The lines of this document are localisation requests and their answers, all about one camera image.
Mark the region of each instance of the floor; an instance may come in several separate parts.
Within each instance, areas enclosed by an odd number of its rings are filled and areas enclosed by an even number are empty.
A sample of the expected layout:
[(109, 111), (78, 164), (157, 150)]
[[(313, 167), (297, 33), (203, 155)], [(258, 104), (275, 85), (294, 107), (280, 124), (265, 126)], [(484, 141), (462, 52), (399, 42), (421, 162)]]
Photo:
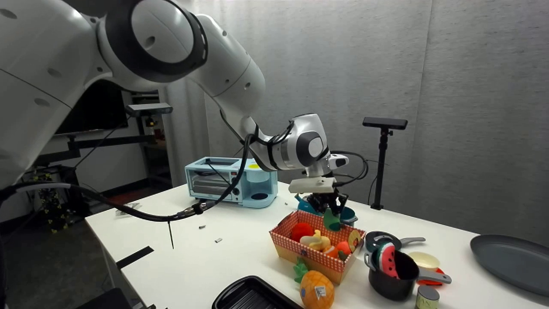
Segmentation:
[(35, 219), (16, 236), (4, 236), (4, 253), (11, 309), (74, 309), (114, 287), (124, 289), (133, 308), (141, 308), (95, 236), (83, 234), (83, 224), (52, 234)]

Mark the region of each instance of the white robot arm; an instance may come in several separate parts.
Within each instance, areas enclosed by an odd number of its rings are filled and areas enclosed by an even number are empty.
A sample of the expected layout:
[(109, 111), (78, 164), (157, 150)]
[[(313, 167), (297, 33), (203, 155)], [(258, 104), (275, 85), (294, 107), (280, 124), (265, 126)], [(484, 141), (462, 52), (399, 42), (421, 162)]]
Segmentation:
[(103, 20), (55, 0), (0, 6), (0, 189), (28, 171), (79, 97), (98, 80), (126, 90), (158, 90), (177, 80), (200, 85), (227, 126), (265, 171), (330, 176), (347, 164), (330, 153), (316, 114), (280, 136), (254, 119), (265, 78), (246, 50), (212, 18), (170, 0), (122, 0)]

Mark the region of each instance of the black tray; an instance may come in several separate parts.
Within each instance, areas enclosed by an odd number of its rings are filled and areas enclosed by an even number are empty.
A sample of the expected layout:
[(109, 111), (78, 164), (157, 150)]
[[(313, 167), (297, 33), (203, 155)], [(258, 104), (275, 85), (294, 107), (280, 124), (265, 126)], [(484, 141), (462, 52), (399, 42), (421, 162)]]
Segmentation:
[(549, 298), (549, 250), (503, 236), (471, 241), (479, 265), (500, 280), (522, 291)]
[(229, 286), (212, 306), (213, 309), (301, 309), (292, 299), (263, 282), (244, 277)]

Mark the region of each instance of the table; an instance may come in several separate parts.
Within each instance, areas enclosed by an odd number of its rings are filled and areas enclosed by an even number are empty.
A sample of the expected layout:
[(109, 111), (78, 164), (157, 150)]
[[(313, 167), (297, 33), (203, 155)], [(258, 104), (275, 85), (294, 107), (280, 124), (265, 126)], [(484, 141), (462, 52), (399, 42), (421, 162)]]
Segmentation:
[[(122, 268), (146, 306), (155, 305), (158, 309), (212, 308), (225, 287), (248, 275), (261, 277), (301, 305), (294, 265), (277, 256), (270, 238), (270, 231), (297, 210), (289, 186), (280, 184), (278, 189), (277, 202), (265, 210), (220, 205), (201, 217), (174, 222), (176, 250), (172, 250), (167, 224), (143, 222), (115, 210), (88, 217), (86, 222), (114, 262), (146, 246), (153, 248), (155, 253)], [(138, 210), (155, 215), (172, 215), (191, 203), (188, 188), (181, 186), (133, 203), (133, 207), (138, 205)], [(376, 212), (354, 202), (349, 202), (349, 207), (359, 217), (357, 229), (428, 239), (424, 246), (405, 251), (438, 256), (443, 270), (453, 279), (452, 286), (440, 289), (441, 309), (544, 308), (544, 299), (510, 289), (474, 262), (469, 243), (476, 234), (387, 210)], [(363, 258), (357, 258), (337, 289), (335, 309), (345, 308), (414, 308), (414, 298), (407, 303), (393, 303), (378, 296), (369, 287)]]

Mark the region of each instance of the basket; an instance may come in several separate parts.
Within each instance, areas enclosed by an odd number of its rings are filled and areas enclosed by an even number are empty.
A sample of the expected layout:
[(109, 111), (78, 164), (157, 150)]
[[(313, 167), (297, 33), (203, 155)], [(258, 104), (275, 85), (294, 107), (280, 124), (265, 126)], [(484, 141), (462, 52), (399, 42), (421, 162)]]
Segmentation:
[(356, 262), (354, 255), (349, 255), (345, 262), (335, 260), (332, 256), (327, 256), (320, 251), (309, 250), (308, 246), (296, 243), (289, 239), (290, 231), (299, 222), (311, 224), (316, 231), (321, 231), (323, 236), (330, 238), (335, 244), (349, 241), (351, 232), (357, 231), (361, 238), (364, 238), (364, 231), (352, 229), (349, 226), (344, 226), (342, 231), (333, 232), (328, 231), (323, 224), (323, 217), (304, 214), (304, 212), (294, 212), (287, 219), (284, 219), (273, 231), (272, 239), (277, 248), (277, 253), (282, 260), (289, 260), (292, 263), (306, 262), (306, 265), (311, 270), (318, 270), (323, 275), (327, 275), (335, 286), (340, 286), (351, 270), (351, 267)]

